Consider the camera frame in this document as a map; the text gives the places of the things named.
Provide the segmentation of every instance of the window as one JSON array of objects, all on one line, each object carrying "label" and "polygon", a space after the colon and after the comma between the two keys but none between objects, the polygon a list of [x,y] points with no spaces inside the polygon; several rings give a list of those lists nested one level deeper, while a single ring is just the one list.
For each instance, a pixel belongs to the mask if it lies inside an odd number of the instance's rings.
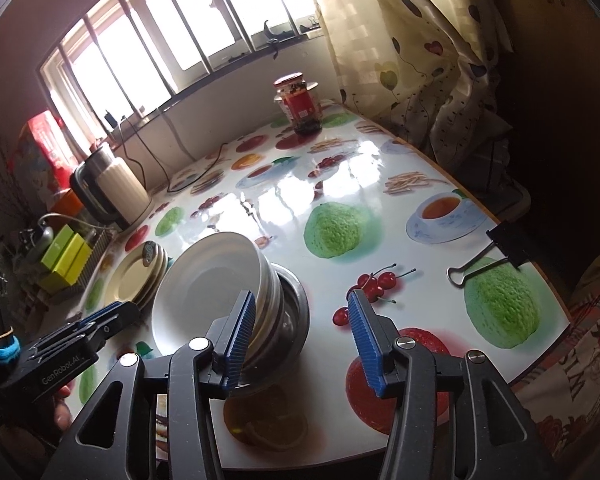
[{"label": "window", "polygon": [[314,0],[100,0],[40,73],[80,149],[232,61],[317,28]]}]

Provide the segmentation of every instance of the curtain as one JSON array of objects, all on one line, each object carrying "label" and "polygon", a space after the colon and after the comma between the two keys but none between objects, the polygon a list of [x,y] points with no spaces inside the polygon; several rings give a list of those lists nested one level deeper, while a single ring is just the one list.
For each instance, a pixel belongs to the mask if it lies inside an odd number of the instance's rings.
[{"label": "curtain", "polygon": [[343,102],[453,173],[508,124],[496,117],[492,0],[316,0]]}]

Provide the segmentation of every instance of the electric kettle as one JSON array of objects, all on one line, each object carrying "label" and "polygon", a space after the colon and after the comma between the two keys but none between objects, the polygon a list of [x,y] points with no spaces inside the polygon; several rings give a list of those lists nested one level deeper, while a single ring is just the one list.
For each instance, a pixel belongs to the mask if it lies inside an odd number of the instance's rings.
[{"label": "electric kettle", "polygon": [[75,168],[70,184],[98,222],[115,224],[122,231],[150,211],[151,197],[126,162],[115,156],[106,143]]}]

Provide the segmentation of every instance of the wall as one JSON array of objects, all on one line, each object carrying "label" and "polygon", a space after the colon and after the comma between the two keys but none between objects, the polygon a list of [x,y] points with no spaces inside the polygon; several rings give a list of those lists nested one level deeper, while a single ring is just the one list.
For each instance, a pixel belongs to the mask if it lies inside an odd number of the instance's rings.
[{"label": "wall", "polygon": [[[46,109],[37,77],[39,65],[77,18],[97,1],[11,0],[4,9],[0,16],[0,133],[9,149],[22,125]],[[324,96],[339,95],[324,39],[311,40],[281,51],[276,61],[267,57],[243,67],[174,107],[170,114],[185,144],[198,154],[204,153],[218,145],[219,139],[238,136],[254,127],[259,117],[271,116],[271,82],[298,68],[320,82]],[[167,159],[173,169],[179,168],[184,159],[160,121],[148,124],[142,135],[155,146],[160,158]],[[128,148],[130,154],[147,161],[152,182],[159,178],[155,176],[159,169],[155,163],[152,166],[137,141],[129,142]],[[0,234],[8,228],[13,228],[13,222],[0,215]]]},{"label": "wall", "polygon": [[586,0],[494,0],[515,53],[498,64],[498,113],[514,125],[526,229],[574,285],[600,254],[600,20]]}]

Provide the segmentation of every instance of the silver bolt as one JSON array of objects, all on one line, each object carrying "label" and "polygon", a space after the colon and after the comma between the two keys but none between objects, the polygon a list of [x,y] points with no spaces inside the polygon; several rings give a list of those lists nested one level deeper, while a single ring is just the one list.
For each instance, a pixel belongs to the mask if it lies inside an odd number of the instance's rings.
[{"label": "silver bolt", "polygon": [[189,348],[192,350],[204,350],[209,346],[209,340],[206,337],[197,337],[189,341]]},{"label": "silver bolt", "polygon": [[405,350],[411,350],[416,346],[416,341],[413,337],[402,336],[395,340],[395,343]]},{"label": "silver bolt", "polygon": [[469,350],[466,355],[469,358],[469,361],[476,365],[482,364],[487,358],[484,355],[484,352],[479,350]]},{"label": "silver bolt", "polygon": [[123,366],[133,366],[138,362],[138,354],[129,352],[120,358],[120,364]]}]

